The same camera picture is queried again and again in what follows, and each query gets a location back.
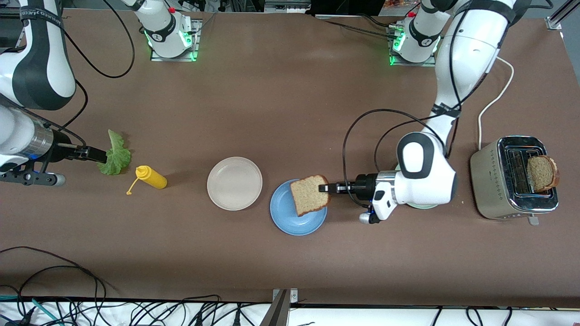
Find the yellow squeeze bottle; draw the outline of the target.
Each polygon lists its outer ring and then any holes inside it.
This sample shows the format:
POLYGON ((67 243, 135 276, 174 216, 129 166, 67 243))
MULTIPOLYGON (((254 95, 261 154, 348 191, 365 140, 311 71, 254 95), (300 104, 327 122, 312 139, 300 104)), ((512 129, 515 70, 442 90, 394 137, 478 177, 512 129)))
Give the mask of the yellow squeeze bottle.
POLYGON ((166 188, 168 185, 168 180, 165 176, 159 174, 157 171, 152 169, 147 165, 138 166, 135 169, 136 179, 133 181, 131 186, 126 192, 126 195, 132 194, 132 188, 138 181, 142 181, 146 184, 149 184, 151 187, 157 188, 159 190, 166 188))

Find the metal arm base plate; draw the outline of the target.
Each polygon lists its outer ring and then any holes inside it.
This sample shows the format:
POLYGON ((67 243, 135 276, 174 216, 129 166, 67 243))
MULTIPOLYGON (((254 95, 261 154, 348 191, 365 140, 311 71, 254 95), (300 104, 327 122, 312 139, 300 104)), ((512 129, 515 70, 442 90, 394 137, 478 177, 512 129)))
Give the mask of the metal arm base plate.
POLYGON ((439 39, 435 43, 433 50, 431 52, 430 57, 423 61, 423 62, 410 62, 404 58, 396 51, 399 49, 400 46, 404 43, 406 39, 406 35, 403 31, 402 25, 399 24, 389 24, 389 27, 386 28, 387 35, 394 36, 395 39, 389 40, 389 62, 390 66, 393 65, 400 65, 400 66, 408 66, 408 67, 434 67, 435 66, 435 52, 437 51, 437 46, 439 43, 439 39))
POLYGON ((151 47, 151 61, 195 62, 198 58, 203 20, 173 14, 172 31, 151 32, 145 35, 151 47))

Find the blue round plate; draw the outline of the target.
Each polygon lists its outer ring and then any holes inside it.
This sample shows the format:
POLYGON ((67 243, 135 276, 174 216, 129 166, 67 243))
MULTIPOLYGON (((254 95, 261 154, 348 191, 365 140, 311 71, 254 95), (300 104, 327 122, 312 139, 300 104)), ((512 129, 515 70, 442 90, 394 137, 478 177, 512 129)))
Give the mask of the blue round plate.
POLYGON ((288 235, 310 235, 323 225, 328 208, 323 207, 319 211, 298 216, 290 189, 290 184, 294 181, 296 179, 286 181, 273 192, 270 200, 270 216, 278 229, 288 235))

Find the beige round plate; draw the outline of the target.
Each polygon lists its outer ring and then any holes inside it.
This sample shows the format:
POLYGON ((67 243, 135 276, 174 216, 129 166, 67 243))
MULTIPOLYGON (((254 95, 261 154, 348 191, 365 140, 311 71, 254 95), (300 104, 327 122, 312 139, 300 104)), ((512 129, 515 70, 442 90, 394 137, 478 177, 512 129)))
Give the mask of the beige round plate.
POLYGON ((263 177, 255 163, 243 157, 229 157, 209 173, 207 192, 221 209, 240 211, 251 206, 261 194, 263 177))

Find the green lettuce leaf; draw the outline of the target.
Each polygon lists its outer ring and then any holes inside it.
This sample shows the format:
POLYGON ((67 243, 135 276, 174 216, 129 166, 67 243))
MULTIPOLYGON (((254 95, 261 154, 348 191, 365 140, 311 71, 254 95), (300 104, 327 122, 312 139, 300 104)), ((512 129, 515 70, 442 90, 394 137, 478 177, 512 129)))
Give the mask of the green lettuce leaf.
POLYGON ((104 175, 119 175, 123 169, 129 166, 132 153, 125 147, 125 140, 121 134, 108 130, 111 148, 106 151, 106 162, 97 163, 97 167, 104 175))

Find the aluminium frame profile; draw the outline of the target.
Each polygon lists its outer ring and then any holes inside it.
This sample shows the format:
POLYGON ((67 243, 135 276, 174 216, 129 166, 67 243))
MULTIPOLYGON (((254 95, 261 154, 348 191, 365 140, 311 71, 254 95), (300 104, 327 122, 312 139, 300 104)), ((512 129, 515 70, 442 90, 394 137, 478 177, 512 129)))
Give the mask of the aluminium frame profile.
POLYGON ((578 8, 580 8, 580 0, 565 0, 557 10, 545 18, 547 29, 561 30, 561 23, 578 8))

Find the green round plate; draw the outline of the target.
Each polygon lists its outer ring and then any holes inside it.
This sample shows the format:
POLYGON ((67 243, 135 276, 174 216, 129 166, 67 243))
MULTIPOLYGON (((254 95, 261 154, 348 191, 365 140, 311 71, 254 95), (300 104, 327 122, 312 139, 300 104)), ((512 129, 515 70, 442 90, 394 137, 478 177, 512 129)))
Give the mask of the green round plate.
POLYGON ((398 164, 395 168, 393 199, 399 204, 406 204, 418 209, 431 209, 439 206, 444 194, 438 189, 438 183, 429 176, 422 179, 409 179, 401 172, 398 164))

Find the brown bread slice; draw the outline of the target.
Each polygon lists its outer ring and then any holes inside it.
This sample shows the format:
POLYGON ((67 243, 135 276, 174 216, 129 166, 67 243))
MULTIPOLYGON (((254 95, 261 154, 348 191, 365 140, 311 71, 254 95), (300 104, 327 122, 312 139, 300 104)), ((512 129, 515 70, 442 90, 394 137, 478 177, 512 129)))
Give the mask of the brown bread slice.
POLYGON ((556 187, 560 181, 557 164, 547 155, 530 157, 527 161, 527 174, 533 193, 546 192, 556 187))
POLYGON ((299 217, 320 211, 329 205, 331 196, 327 192, 319 191, 319 186, 326 184, 328 180, 323 175, 312 175, 290 183, 290 191, 299 217))

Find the beige chrome toaster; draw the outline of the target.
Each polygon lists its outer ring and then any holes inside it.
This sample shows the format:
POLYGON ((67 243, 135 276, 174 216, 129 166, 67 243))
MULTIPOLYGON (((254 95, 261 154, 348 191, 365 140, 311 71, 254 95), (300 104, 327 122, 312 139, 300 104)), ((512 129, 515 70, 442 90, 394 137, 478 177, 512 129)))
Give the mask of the beige chrome toaster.
POLYGON ((473 194, 481 215, 499 221, 526 217, 537 225, 538 215, 559 206, 555 187, 539 191, 532 184, 528 162, 539 156, 547 156, 545 145, 524 135, 504 136, 472 155, 473 194))

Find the grey metal table bracket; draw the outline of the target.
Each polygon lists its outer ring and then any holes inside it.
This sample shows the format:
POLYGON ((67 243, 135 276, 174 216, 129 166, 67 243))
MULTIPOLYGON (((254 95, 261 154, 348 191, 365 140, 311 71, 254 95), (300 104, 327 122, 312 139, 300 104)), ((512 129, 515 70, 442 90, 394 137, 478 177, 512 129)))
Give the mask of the grey metal table bracket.
POLYGON ((274 289, 273 301, 260 326, 288 326, 292 303, 298 303, 298 289, 274 289))

